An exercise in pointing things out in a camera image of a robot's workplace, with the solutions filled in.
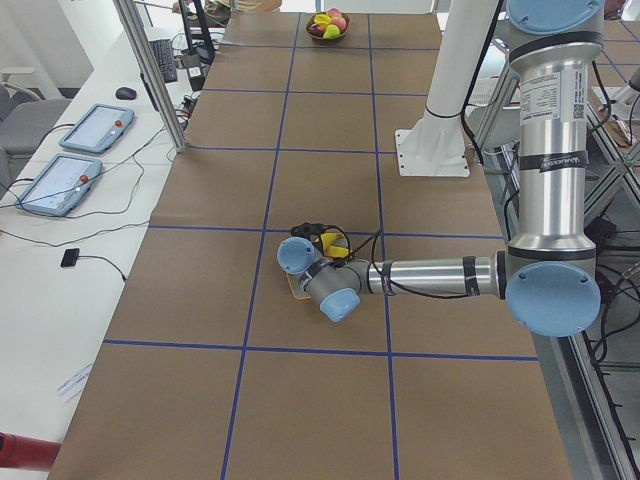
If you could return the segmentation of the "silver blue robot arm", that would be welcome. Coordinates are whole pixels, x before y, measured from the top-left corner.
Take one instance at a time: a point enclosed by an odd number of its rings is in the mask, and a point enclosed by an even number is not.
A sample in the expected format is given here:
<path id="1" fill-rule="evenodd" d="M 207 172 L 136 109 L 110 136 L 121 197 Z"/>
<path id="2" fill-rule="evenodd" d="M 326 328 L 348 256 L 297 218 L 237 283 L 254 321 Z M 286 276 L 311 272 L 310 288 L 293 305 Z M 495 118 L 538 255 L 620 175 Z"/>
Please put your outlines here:
<path id="1" fill-rule="evenodd" d="M 333 259 L 323 227 L 302 224 L 278 247 L 292 292 L 334 322 L 362 294 L 437 299 L 493 295 L 529 331 L 567 337 L 600 308 L 596 248 L 584 232 L 588 166 L 588 67 L 603 47 L 600 1 L 455 1 L 451 4 L 422 118 L 395 134 L 404 176 L 465 177 L 467 102 L 501 13 L 508 66 L 520 86 L 519 227 L 504 250 L 378 262 L 353 253 Z"/>

